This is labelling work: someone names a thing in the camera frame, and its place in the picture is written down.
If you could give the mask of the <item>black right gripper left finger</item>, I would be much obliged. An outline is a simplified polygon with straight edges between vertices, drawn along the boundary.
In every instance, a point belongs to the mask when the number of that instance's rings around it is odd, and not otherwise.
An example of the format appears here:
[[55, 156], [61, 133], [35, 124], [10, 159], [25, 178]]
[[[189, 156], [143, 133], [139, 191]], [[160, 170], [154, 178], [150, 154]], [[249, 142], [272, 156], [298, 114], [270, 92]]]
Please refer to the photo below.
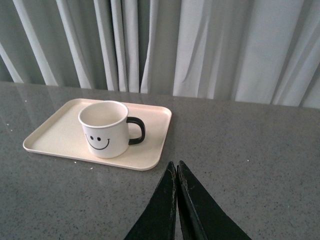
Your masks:
[[155, 188], [145, 210], [126, 235], [126, 240], [173, 240], [177, 212], [177, 171], [172, 161]]

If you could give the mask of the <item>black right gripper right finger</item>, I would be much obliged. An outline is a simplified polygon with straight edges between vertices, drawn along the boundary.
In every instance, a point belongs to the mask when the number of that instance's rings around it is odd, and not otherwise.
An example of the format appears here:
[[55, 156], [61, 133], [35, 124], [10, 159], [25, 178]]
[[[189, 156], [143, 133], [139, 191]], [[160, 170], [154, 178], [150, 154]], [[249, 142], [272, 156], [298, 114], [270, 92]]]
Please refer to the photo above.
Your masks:
[[177, 166], [178, 211], [184, 240], [249, 240], [220, 208], [188, 166]]

